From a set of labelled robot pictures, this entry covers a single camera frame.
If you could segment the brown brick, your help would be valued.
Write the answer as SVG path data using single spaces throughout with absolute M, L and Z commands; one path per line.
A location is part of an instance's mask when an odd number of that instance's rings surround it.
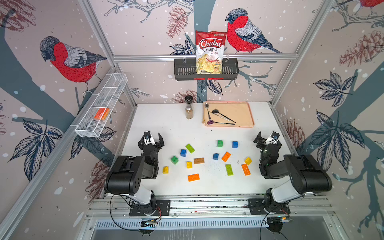
M 205 162 L 204 158 L 195 158 L 194 164 L 203 164 Z

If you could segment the orange brick front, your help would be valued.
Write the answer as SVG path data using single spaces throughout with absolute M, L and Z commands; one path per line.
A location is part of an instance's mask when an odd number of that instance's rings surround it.
M 193 175 L 188 175 L 188 181 L 189 182 L 194 182 L 200 180 L 200 175 L 199 174 L 193 174 Z

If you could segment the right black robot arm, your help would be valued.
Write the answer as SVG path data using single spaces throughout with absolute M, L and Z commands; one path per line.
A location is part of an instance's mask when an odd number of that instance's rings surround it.
M 329 192 L 332 188 L 331 178 L 313 156 L 284 155 L 284 159 L 278 161 L 279 150 L 282 147 L 279 136 L 279 133 L 272 132 L 265 139 L 262 133 L 258 133 L 254 139 L 256 147 L 260 149 L 259 169 L 267 180 L 282 179 L 286 176 L 289 180 L 278 187 L 268 189 L 262 199 L 248 199 L 252 215 L 261 214 L 262 211 L 267 214 L 288 215 L 289 201 L 308 193 Z

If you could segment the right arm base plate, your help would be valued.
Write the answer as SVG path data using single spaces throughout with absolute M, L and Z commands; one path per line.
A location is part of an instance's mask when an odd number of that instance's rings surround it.
M 251 215 L 266 215 L 267 213 L 270 213 L 272 215 L 291 214 L 288 203 L 276 203 L 274 201 L 267 203 L 265 199 L 261 198 L 248 199 L 248 208 L 250 210 Z

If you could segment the lime green long brick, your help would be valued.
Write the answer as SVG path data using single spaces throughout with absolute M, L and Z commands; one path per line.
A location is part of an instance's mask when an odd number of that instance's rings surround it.
M 188 150 L 191 154 L 195 152 L 195 149 L 192 147 L 191 144 L 187 144 L 187 145 L 186 145 L 186 148 L 187 148 L 187 150 Z

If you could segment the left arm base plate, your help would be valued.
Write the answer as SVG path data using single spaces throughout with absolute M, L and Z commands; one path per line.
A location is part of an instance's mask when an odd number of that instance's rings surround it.
M 170 200 L 156 200 L 147 205 L 139 205 L 135 202 L 131 203 L 130 217 L 159 217 L 169 216 L 171 201 Z

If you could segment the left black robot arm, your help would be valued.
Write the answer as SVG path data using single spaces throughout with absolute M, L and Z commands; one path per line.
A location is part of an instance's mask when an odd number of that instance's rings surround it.
M 158 134 L 156 142 L 150 131 L 144 132 L 138 142 L 141 155 L 118 156 L 107 174 L 104 189 L 106 193 L 130 200 L 130 216 L 161 216 L 161 204 L 157 204 L 156 195 L 141 184 L 142 179 L 154 180 L 159 172 L 158 153 L 165 146 L 164 139 Z

